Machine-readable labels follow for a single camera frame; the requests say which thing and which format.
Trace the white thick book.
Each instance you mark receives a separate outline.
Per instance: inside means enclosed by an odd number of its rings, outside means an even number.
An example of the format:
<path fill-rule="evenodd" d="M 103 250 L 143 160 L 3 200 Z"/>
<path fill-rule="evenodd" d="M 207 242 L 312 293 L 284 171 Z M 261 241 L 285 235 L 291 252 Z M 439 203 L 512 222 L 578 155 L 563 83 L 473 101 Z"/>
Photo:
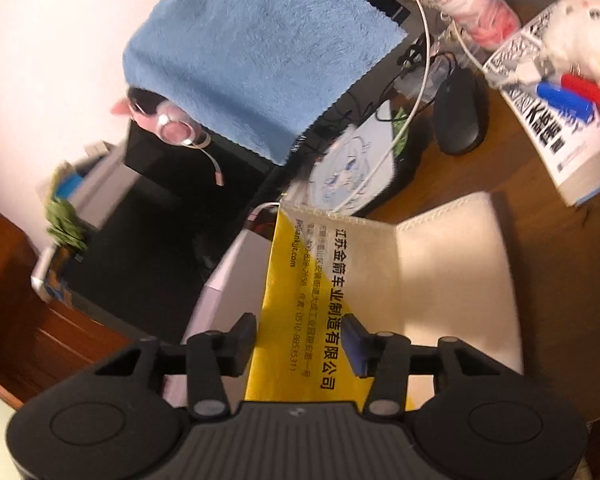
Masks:
<path fill-rule="evenodd" d="M 600 107 L 589 122 L 556 110 L 535 93 L 542 81 L 562 87 L 542 39 L 556 2 L 543 10 L 486 61 L 486 79 L 518 118 L 562 200 L 580 205 L 600 192 Z"/>

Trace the black computer tower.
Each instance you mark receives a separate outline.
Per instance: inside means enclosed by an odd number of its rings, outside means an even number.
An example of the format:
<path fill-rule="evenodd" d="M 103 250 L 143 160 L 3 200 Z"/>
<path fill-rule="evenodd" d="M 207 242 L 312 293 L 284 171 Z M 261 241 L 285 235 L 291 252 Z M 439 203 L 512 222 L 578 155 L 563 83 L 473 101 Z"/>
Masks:
<path fill-rule="evenodd" d="M 181 198 L 141 178 L 84 252 L 62 264 L 61 298 L 131 339 L 177 344 L 247 212 L 234 200 Z"/>

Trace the white open cardboard box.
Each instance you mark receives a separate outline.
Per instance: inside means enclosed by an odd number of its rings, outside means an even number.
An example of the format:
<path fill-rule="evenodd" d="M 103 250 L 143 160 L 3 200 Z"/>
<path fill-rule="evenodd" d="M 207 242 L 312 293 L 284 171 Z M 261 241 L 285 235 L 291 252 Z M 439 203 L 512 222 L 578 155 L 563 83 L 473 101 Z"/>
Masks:
<path fill-rule="evenodd" d="M 239 233 L 204 284 L 182 342 L 207 330 L 227 332 L 244 313 L 260 316 L 270 250 L 259 234 Z"/>

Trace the red marker pen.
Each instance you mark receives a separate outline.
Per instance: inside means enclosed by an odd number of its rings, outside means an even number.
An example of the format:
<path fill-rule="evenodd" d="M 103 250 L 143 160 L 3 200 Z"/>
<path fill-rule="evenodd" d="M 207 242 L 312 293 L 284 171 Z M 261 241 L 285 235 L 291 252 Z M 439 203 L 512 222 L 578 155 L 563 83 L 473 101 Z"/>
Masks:
<path fill-rule="evenodd" d="M 559 83 L 562 88 L 572 91 L 600 107 L 600 87 L 595 82 L 573 74 L 562 74 L 559 77 Z"/>

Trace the pink cat-ear headset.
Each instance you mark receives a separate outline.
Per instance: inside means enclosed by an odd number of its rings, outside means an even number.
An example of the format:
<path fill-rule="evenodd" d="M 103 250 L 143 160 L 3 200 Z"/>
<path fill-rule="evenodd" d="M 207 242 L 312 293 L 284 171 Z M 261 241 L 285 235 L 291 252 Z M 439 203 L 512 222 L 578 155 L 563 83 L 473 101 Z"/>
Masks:
<path fill-rule="evenodd" d="M 212 143 L 211 134 L 174 103 L 168 100 L 161 101 L 155 110 L 150 112 L 127 96 L 114 103 L 110 112 L 116 116 L 131 118 L 140 128 L 154 134 L 165 144 L 189 148 L 206 155 L 214 168 L 215 184 L 224 185 L 221 167 L 207 151 Z"/>

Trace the white plush toy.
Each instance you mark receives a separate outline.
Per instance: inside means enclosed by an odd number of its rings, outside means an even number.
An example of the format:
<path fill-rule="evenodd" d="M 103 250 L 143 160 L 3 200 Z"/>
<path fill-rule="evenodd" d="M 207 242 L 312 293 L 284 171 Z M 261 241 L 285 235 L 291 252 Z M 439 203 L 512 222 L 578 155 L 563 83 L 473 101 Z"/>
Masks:
<path fill-rule="evenodd" d="M 600 0 L 558 0 L 542 43 L 555 70 L 600 86 Z"/>

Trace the black computer mouse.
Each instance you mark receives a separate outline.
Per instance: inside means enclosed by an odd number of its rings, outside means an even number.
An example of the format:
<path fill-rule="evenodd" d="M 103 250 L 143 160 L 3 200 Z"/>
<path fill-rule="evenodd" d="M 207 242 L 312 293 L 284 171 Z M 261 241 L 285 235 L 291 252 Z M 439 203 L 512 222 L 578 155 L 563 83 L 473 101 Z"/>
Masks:
<path fill-rule="evenodd" d="M 464 155 L 482 143 L 488 126 L 488 102 L 470 68 L 456 68 L 440 84 L 431 118 L 434 140 L 445 155 Z"/>

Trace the anime printed mouse pad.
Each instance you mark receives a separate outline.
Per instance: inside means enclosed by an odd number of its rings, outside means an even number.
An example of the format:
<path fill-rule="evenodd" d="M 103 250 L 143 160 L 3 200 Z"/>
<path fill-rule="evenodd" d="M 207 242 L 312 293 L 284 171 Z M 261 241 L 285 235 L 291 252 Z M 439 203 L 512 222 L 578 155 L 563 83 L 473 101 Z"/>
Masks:
<path fill-rule="evenodd" d="M 363 217 L 408 179 L 404 144 L 388 154 L 406 117 L 405 110 L 391 108 L 385 100 L 362 125 L 350 125 L 317 160 L 306 186 L 306 206 Z"/>

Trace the blue marker pen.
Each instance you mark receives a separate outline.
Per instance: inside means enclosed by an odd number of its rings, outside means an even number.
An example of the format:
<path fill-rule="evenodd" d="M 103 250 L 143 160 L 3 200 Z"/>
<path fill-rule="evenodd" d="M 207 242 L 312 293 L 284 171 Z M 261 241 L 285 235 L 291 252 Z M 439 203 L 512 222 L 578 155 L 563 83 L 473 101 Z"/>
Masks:
<path fill-rule="evenodd" d="M 590 101 L 550 82 L 539 82 L 535 86 L 535 93 L 556 110 L 582 122 L 589 122 L 594 115 L 594 106 Z"/>

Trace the grey storage box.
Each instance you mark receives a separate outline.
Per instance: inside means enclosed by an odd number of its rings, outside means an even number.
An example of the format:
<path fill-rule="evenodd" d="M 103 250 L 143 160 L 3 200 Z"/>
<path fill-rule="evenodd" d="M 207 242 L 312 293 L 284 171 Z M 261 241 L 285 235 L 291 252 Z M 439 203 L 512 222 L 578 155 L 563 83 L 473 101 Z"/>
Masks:
<path fill-rule="evenodd" d="M 88 173 L 68 201 L 76 208 L 78 217 L 93 231 L 102 229 L 140 176 L 124 163 L 124 142 L 108 148 L 108 153 L 100 159 L 83 157 L 73 163 L 76 167 L 88 169 Z"/>

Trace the yellow white shopping bag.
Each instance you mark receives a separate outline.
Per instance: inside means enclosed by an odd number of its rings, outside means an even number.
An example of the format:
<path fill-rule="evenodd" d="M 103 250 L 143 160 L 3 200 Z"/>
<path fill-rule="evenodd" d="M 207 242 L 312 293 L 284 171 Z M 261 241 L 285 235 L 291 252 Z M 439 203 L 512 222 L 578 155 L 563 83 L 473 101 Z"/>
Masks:
<path fill-rule="evenodd" d="M 363 402 L 340 338 L 372 333 L 434 346 L 454 336 L 522 370 L 514 286 L 491 196 L 472 193 L 396 226 L 284 205 L 277 213 L 250 401 Z"/>

